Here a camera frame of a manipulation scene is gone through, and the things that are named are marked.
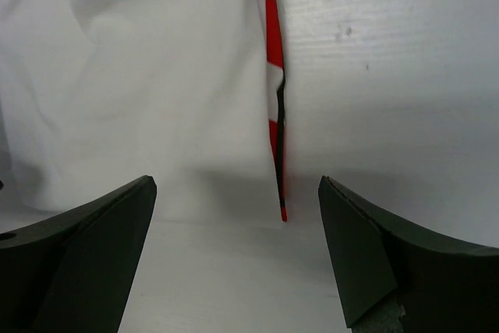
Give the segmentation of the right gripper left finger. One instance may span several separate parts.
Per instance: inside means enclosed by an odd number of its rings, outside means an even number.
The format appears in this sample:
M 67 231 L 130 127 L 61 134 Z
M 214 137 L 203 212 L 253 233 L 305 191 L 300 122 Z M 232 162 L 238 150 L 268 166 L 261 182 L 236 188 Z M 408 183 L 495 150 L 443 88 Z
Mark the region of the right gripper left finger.
M 117 332 L 157 185 L 142 176 L 94 201 L 1 235 L 3 332 Z

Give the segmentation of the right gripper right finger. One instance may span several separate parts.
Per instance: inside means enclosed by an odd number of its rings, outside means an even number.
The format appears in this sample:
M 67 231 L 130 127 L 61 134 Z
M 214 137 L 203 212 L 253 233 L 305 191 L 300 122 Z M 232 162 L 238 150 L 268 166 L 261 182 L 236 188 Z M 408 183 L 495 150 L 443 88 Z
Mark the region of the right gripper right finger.
M 349 329 L 497 331 L 497 248 L 431 231 L 328 177 L 318 195 Z

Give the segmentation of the white t-shirt red print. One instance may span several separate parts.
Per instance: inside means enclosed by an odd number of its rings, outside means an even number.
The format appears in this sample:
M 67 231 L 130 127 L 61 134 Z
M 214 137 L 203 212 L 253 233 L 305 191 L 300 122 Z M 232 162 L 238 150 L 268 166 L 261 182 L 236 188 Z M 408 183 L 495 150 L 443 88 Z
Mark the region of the white t-shirt red print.
M 275 227 L 275 0 L 1 0 L 5 186 L 66 211 L 149 175 L 170 221 Z

